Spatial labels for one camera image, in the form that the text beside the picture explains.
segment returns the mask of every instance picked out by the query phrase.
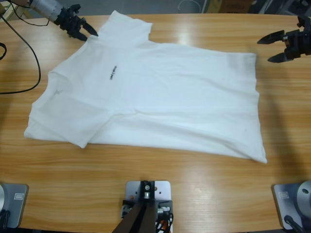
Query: wood grain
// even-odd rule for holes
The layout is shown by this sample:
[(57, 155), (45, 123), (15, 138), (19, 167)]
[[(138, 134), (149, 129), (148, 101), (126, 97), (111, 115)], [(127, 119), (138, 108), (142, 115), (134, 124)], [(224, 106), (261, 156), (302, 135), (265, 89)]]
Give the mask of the wood grain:
[[(178, 150), (88, 145), (25, 139), (31, 104), (43, 93), (47, 73), (82, 42), (57, 26), (12, 22), (33, 46), (42, 67), (34, 91), (0, 97), (0, 180), (26, 183), (29, 195), (21, 226), (71, 232), (111, 232), (120, 220), (130, 180), (172, 184), (177, 233), (245, 232), (280, 228), (271, 186), (311, 179), (311, 57), (273, 64), (284, 45), (257, 45), (269, 33), (296, 29), (297, 19), (268, 15), (139, 15), (153, 22), (150, 39), (226, 52), (254, 52), (259, 114), (268, 164)], [(87, 17), (99, 29), (107, 16)], [(45, 23), (44, 19), (30, 20)], [(8, 53), (0, 62), (0, 91), (36, 82), (33, 55), (0, 23)]]

